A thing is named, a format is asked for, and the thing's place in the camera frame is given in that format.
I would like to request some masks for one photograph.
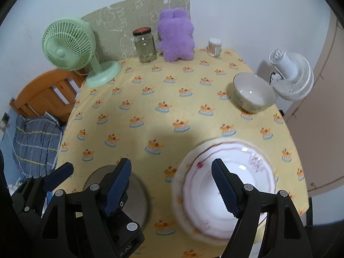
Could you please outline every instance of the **patterned tablecloth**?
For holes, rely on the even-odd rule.
[[[191,239],[171,208],[169,181],[187,153],[201,143],[235,133],[259,148],[275,172],[276,190],[288,191],[300,214],[308,209],[306,183],[287,126],[272,106],[250,115],[233,101],[233,77],[252,72],[235,51],[219,59],[204,49],[193,61],[148,64],[121,61],[120,74],[99,88],[81,88],[69,118],[57,164],[71,162],[74,174],[60,188],[81,191],[98,168],[129,158],[132,171],[146,185],[151,216],[146,238],[136,251],[142,257],[215,257],[224,246]],[[257,232],[256,241],[263,237]]]

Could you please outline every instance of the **silver bolt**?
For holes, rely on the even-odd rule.
[[[59,197],[59,196],[62,196],[63,195],[63,190],[57,190],[56,192],[55,192],[55,195],[57,196],[57,197]]]
[[[135,222],[131,222],[127,225],[127,229],[129,231],[135,231],[137,229],[137,224]]]
[[[285,191],[285,190],[281,190],[281,191],[280,191],[280,194],[281,194],[281,196],[283,196],[283,197],[287,197],[287,196],[288,196],[288,192]]]
[[[244,188],[245,188],[245,190],[247,190],[247,191],[252,191],[252,190],[253,190],[253,186],[252,186],[251,184],[245,184],[245,185],[244,185]]]
[[[92,184],[90,187],[90,190],[92,190],[92,191],[96,191],[96,190],[98,190],[99,189],[99,184]]]

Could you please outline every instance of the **cotton swab container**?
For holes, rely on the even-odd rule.
[[[218,57],[221,54],[222,40],[210,38],[208,42],[207,53],[211,57]]]

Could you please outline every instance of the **wooden headboard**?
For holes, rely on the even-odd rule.
[[[10,102],[10,106],[18,114],[26,117],[37,117],[44,115],[47,111],[61,121],[67,122],[75,104],[76,96],[76,92],[68,79],[74,80],[80,88],[85,77],[73,71],[60,69],[46,72],[26,85],[18,98]],[[57,95],[53,89],[54,86],[66,98],[68,104],[63,102]]]

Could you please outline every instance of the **purple plush toy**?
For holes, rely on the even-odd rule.
[[[164,9],[160,13],[157,26],[161,42],[159,49],[166,62],[194,59],[195,43],[192,39],[193,24],[187,11],[182,8]]]

